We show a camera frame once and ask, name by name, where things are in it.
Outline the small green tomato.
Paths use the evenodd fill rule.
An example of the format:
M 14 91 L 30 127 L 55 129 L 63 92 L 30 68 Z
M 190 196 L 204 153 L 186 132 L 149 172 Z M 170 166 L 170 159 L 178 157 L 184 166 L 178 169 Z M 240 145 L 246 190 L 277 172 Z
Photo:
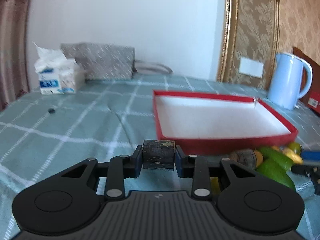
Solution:
M 297 142 L 291 142 L 287 145 L 289 149 L 291 149 L 295 154 L 300 155 L 302 151 L 302 147 Z

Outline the dark sugarcane piece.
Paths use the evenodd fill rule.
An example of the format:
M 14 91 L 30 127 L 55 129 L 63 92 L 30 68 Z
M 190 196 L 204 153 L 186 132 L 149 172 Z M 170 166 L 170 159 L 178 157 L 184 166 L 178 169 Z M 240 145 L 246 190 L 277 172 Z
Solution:
M 172 140 L 144 140 L 143 168 L 146 170 L 174 170 L 175 142 Z

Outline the yellow ridged fruit piece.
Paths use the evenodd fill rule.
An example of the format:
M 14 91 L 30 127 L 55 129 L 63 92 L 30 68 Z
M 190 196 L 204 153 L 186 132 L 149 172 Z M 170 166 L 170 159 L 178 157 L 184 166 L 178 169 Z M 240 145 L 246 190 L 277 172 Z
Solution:
M 295 153 L 292 149 L 286 147 L 282 150 L 282 153 L 288 158 L 290 158 L 295 164 L 299 164 L 299 165 L 303 164 L 303 159 L 300 157 L 300 155 Z

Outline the short green cucumber piece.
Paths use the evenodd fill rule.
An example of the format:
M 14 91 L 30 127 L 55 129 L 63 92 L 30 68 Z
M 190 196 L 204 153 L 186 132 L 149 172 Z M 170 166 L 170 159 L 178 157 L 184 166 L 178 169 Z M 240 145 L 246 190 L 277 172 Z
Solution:
M 266 159 L 255 170 L 267 178 L 281 183 L 294 191 L 296 190 L 295 184 L 287 175 L 287 172 L 273 159 Z

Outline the long green cucumber piece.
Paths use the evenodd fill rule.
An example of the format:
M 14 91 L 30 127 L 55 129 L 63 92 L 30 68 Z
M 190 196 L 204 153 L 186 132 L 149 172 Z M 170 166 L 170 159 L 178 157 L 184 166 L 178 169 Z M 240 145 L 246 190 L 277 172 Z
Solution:
M 273 160 L 285 171 L 291 170 L 291 167 L 294 165 L 293 160 L 270 147 L 261 146 L 257 150 L 263 155 L 265 160 Z

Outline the orange-yellow round fruit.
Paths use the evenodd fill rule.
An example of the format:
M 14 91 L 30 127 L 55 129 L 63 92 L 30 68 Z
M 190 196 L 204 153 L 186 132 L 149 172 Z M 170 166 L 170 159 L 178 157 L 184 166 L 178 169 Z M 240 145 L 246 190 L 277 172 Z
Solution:
M 254 155 L 255 155 L 255 168 L 258 168 L 264 161 L 263 155 L 261 152 L 259 152 L 258 150 L 254 150 L 253 151 Z

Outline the brown sugarcane piece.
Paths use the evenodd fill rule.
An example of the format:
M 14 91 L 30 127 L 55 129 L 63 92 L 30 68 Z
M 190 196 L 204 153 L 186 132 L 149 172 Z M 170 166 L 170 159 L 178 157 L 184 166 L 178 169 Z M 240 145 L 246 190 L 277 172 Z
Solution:
M 256 169 L 257 167 L 257 158 L 254 151 L 251 149 L 234 151 L 229 154 L 229 159 L 236 161 L 251 169 Z

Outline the red box lid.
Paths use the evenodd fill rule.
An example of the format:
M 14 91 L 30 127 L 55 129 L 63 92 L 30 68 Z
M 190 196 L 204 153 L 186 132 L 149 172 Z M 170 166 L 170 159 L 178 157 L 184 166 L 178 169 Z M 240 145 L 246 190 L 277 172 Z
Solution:
M 311 88 L 300 101 L 319 116 L 319 80 L 313 80 Z

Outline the light blue electric kettle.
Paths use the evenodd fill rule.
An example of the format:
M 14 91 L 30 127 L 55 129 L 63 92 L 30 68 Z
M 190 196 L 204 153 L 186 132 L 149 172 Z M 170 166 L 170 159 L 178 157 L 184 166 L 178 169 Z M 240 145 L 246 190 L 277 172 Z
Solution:
M 280 107 L 292 110 L 309 91 L 312 79 L 313 71 L 308 62 L 290 53 L 278 53 L 267 98 Z

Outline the red shallow cardboard box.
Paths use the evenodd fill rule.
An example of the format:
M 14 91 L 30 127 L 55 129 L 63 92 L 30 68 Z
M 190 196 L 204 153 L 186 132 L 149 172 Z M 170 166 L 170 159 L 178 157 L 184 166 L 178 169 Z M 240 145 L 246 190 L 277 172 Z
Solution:
M 186 154 L 217 155 L 245 148 L 283 146 L 298 129 L 260 98 L 156 90 L 159 140 L 173 140 Z

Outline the white tissue pack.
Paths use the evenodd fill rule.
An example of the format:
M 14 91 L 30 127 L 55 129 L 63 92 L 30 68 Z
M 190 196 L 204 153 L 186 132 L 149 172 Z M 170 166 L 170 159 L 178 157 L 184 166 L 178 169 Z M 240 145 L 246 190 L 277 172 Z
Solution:
M 34 64 L 41 94 L 74 94 L 85 84 L 85 71 L 62 50 L 36 46 L 38 59 Z

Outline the grey patterned paper bag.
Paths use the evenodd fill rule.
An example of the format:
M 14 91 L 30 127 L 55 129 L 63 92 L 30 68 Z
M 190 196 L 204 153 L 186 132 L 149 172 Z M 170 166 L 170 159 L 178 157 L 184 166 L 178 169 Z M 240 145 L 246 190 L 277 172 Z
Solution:
M 87 80 L 129 80 L 137 73 L 173 74 L 164 64 L 136 59 L 134 47 L 83 42 L 62 43 L 60 49 L 84 68 Z

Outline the brown curtain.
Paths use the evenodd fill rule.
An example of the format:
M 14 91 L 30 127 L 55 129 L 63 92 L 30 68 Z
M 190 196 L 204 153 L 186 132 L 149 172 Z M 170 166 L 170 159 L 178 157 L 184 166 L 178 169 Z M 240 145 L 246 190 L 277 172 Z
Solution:
M 30 0 L 1 0 L 1 110 L 29 92 L 25 33 Z

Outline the white wall switch panel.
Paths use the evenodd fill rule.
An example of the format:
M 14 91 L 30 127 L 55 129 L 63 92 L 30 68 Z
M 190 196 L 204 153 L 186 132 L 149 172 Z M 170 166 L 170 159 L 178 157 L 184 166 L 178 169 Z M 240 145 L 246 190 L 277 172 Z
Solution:
M 241 57 L 239 65 L 239 73 L 252 77 L 263 77 L 264 64 L 246 57 Z

